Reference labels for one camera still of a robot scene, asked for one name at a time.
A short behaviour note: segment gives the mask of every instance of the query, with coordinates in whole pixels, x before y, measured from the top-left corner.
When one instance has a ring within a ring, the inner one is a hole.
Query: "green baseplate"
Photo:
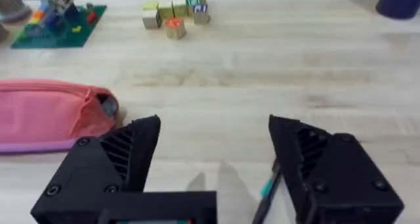
[[[70,22],[70,30],[64,37],[56,37],[51,35],[47,30],[37,37],[26,36],[23,32],[24,29],[16,36],[13,49],[39,49],[39,48],[65,48],[65,47],[83,47],[87,39],[93,32],[96,24],[106,10],[106,5],[94,6],[96,19],[91,22],[86,22],[86,17],[89,14],[85,7],[77,6],[80,12],[80,18]],[[80,32],[73,33],[72,28],[81,26]]]

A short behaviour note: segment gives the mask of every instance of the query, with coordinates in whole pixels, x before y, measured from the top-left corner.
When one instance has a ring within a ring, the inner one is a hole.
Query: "wooden table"
[[[420,18],[383,18],[377,0],[208,0],[210,25],[173,41],[143,28],[145,0],[87,1],[108,10],[84,48],[6,43],[0,76],[105,86],[126,122],[159,115],[146,190],[217,189],[219,223],[250,223],[275,114],[355,134],[406,204],[398,223],[420,222]],[[64,156],[0,157],[0,223],[34,223]]]

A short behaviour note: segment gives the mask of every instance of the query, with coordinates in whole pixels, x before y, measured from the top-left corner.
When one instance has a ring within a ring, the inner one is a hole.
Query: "pink pouch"
[[[0,81],[0,152],[69,149],[116,122],[118,103],[104,88],[43,79]]]

